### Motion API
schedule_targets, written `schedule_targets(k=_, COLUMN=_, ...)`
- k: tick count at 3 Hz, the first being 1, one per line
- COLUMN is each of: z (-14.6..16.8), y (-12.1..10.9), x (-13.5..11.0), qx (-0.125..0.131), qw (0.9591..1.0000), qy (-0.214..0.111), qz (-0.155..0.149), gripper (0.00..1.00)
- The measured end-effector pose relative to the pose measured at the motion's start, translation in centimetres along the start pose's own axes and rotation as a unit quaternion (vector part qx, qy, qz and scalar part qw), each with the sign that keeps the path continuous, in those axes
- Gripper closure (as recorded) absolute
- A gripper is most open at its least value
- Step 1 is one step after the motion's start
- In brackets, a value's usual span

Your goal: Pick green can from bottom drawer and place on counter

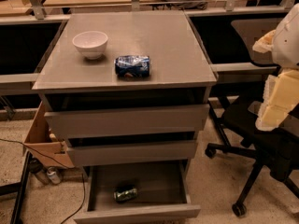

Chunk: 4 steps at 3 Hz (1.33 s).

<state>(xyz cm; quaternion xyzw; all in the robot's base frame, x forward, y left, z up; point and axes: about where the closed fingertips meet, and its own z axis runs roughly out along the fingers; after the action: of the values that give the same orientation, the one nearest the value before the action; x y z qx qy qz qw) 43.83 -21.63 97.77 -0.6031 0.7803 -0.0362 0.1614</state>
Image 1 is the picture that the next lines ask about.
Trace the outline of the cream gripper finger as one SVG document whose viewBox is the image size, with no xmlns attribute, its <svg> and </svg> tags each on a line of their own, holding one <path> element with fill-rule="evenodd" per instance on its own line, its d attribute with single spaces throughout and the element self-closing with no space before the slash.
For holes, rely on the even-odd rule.
<svg viewBox="0 0 299 224">
<path fill-rule="evenodd" d="M 252 46 L 252 49 L 256 52 L 260 53 L 266 53 L 268 51 L 271 51 L 273 49 L 273 38 L 275 35 L 275 30 L 272 30 L 262 36 L 259 40 L 257 40 L 254 45 Z"/>
<path fill-rule="evenodd" d="M 299 71 L 286 69 L 277 77 L 269 75 L 263 89 L 256 128 L 270 132 L 276 129 L 299 104 Z"/>
</svg>

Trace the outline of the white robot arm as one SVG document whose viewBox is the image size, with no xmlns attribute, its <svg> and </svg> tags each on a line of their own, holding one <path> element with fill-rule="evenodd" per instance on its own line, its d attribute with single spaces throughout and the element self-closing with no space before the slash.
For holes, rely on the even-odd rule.
<svg viewBox="0 0 299 224">
<path fill-rule="evenodd" d="M 256 41 L 252 49 L 270 51 L 273 62 L 281 67 L 277 77 L 270 75 L 265 81 L 255 122 L 258 130 L 270 132 L 299 104 L 299 5 L 294 5 L 277 28 Z"/>
</svg>

